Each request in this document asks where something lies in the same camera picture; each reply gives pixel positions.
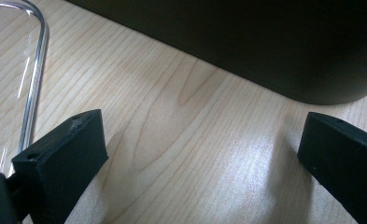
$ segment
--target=light wood surface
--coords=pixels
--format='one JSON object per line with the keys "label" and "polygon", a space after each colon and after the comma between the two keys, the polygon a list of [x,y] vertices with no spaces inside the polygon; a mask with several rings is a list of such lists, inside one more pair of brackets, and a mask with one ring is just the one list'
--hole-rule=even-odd
{"label": "light wood surface", "polygon": [[356,223],[297,150],[309,111],[367,132],[367,97],[302,104],[64,1],[33,2],[50,29],[35,139],[103,112],[109,160],[67,223]]}

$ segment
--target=black object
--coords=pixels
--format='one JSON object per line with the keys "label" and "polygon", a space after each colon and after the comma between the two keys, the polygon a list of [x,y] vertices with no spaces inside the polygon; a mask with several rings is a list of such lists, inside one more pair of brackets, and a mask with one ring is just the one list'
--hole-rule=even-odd
{"label": "black object", "polygon": [[0,223],[28,214],[34,223],[64,223],[107,160],[101,110],[66,120],[12,159],[0,174]]}
{"label": "black object", "polygon": [[298,101],[367,95],[367,1],[68,1]]}
{"label": "black object", "polygon": [[327,115],[309,113],[298,157],[359,223],[367,223],[367,133]]}

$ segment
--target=wood grain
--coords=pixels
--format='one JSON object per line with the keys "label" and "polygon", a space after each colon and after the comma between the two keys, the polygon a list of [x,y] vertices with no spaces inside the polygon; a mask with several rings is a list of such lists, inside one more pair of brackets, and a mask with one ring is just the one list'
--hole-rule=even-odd
{"label": "wood grain", "polygon": [[36,22],[24,11],[0,7],[0,172],[6,175],[17,153],[39,34]]}
{"label": "wood grain", "polygon": [[298,163],[309,111],[367,132],[367,97],[292,101],[60,0],[35,138],[101,108],[108,162],[67,223],[356,223]]}

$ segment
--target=wooden table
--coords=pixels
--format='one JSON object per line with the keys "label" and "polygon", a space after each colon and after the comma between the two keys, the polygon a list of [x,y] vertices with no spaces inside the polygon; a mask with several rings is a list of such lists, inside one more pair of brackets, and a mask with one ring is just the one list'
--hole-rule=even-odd
{"label": "wooden table", "polygon": [[297,150],[309,111],[367,132],[367,97],[302,104],[65,1],[33,2],[50,29],[35,139],[103,112],[109,160],[67,223],[356,223]]}

